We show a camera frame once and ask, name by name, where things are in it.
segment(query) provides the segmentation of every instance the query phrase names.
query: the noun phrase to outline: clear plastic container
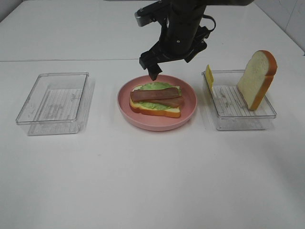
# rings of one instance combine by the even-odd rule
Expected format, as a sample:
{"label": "clear plastic container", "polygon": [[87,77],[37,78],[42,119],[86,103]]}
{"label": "clear plastic container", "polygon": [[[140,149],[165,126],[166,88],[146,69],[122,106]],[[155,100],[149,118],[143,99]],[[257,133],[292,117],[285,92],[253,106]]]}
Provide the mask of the clear plastic container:
{"label": "clear plastic container", "polygon": [[86,124],[93,87],[88,73],[40,74],[16,124],[27,135],[77,133]]}
{"label": "clear plastic container", "polygon": [[209,89],[203,72],[203,91],[217,130],[264,130],[272,126],[276,112],[265,96],[255,111],[247,105],[236,85],[244,70],[212,71],[214,83]]}

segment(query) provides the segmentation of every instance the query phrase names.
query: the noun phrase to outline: white table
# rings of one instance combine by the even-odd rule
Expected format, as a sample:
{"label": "white table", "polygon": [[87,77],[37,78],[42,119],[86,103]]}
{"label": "white table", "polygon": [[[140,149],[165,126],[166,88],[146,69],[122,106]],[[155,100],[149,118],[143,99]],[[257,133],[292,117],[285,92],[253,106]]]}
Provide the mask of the white table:
{"label": "white table", "polygon": [[[207,116],[201,71],[242,69],[250,57],[162,65],[199,104],[160,133],[130,125],[116,103],[146,73],[137,60],[0,63],[0,228],[303,229],[304,61],[276,56],[272,129],[219,132]],[[82,71],[96,81],[86,129],[26,136],[14,119],[38,74]]]}
{"label": "white table", "polygon": [[[134,13],[149,1],[24,1],[0,23],[0,61],[138,59],[158,40],[161,27],[138,27]],[[208,6],[216,30],[198,57],[247,57],[259,49],[304,52],[254,3]],[[209,20],[202,20],[212,27]]]}

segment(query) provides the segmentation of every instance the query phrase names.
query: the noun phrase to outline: sandwich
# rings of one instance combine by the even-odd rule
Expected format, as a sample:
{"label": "sandwich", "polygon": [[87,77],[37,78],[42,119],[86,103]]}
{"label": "sandwich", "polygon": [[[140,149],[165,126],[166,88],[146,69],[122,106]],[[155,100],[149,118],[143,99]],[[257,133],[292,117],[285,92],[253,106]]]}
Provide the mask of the sandwich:
{"label": "sandwich", "polygon": [[144,115],[179,118],[182,104],[180,87],[169,83],[152,82],[138,85],[130,92],[130,108]]}
{"label": "sandwich", "polygon": [[274,56],[266,50],[256,51],[248,62],[237,88],[249,110],[256,110],[277,70]]}

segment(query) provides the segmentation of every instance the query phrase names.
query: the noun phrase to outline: fake bread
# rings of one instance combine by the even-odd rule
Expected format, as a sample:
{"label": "fake bread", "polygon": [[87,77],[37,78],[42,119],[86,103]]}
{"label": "fake bread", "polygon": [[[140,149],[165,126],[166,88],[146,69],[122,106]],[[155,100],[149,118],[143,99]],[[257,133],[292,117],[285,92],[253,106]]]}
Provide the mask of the fake bread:
{"label": "fake bread", "polygon": [[[140,90],[142,85],[135,87],[132,91]],[[172,118],[179,118],[181,115],[180,107],[170,107],[163,104],[155,104],[146,101],[134,102],[131,97],[129,99],[129,105],[132,111],[136,113],[142,113],[144,115],[153,116],[166,116]]]}
{"label": "fake bread", "polygon": [[266,50],[256,51],[248,62],[237,88],[249,110],[256,110],[276,73],[274,56]]}

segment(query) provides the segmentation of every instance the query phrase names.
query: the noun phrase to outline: pink plate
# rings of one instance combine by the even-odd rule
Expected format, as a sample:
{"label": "pink plate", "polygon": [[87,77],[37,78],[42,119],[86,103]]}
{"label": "pink plate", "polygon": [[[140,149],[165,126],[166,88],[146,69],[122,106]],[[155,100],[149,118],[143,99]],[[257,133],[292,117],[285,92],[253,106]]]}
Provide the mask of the pink plate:
{"label": "pink plate", "polygon": [[185,124],[193,115],[197,106],[197,97],[193,88],[183,80],[169,75],[158,75],[159,82],[167,82],[171,85],[180,86],[184,104],[180,107],[181,116],[179,118],[169,118],[164,116],[151,116],[135,113],[129,107],[130,92],[138,85],[149,83],[152,80],[148,75],[140,76],[126,83],[118,93],[118,105],[125,119],[131,124],[152,131],[165,131],[178,128]]}

